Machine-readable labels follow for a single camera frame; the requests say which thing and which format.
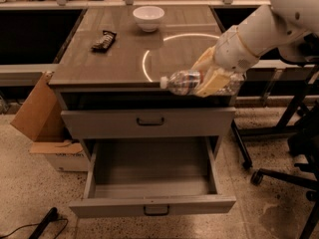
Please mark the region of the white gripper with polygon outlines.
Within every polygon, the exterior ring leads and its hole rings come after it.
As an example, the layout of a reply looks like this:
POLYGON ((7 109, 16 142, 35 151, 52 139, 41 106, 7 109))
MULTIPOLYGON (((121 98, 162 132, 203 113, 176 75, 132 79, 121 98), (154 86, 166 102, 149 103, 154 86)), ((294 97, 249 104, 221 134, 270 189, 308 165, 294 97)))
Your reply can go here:
POLYGON ((230 82, 231 73, 227 71, 244 73, 258 61, 259 58, 241 41, 237 27, 230 27, 219 37, 215 47, 206 49, 191 67, 196 71, 207 71, 194 94, 201 98, 215 94, 230 82))

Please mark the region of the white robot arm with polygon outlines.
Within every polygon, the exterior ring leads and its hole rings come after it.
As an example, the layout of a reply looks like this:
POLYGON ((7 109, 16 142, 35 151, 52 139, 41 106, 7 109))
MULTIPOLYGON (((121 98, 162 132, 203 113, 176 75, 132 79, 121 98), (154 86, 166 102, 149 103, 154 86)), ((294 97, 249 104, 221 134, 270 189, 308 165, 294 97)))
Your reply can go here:
POLYGON ((246 72, 268 51, 319 32, 319 0, 269 1, 224 32, 193 65, 205 72, 194 90, 196 96, 216 93, 228 84, 232 74, 246 72))

